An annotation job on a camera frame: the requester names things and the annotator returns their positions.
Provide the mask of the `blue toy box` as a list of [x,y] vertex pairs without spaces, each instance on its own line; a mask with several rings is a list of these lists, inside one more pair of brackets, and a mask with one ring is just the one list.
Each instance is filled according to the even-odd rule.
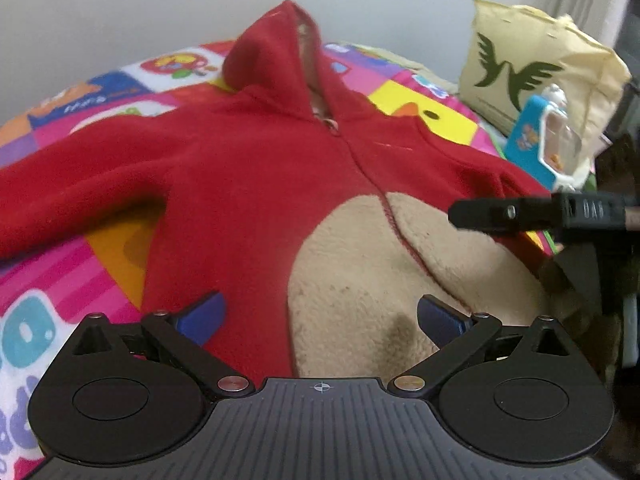
[[581,149],[582,139],[570,126],[565,92],[550,84],[525,103],[506,141],[506,159],[549,191],[575,191]]

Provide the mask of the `red fleece hooded jacket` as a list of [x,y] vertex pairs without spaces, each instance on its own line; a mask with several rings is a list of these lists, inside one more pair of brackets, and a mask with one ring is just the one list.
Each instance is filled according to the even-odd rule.
[[544,310],[534,243],[447,219],[462,198],[540,185],[347,88],[295,2],[239,36],[222,76],[224,99],[105,118],[4,168],[2,257],[159,204],[142,310],[221,292],[210,351],[255,382],[392,378],[434,351],[416,322],[425,294],[508,325]]

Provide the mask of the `cream tote bag green bird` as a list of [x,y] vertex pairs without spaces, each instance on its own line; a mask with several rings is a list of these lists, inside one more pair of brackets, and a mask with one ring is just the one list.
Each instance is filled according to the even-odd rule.
[[567,100],[570,128],[580,139],[572,187],[590,173],[601,133],[631,80],[610,47],[532,6],[475,0],[472,39],[459,79],[459,96],[504,134],[510,134],[531,96],[554,84]]

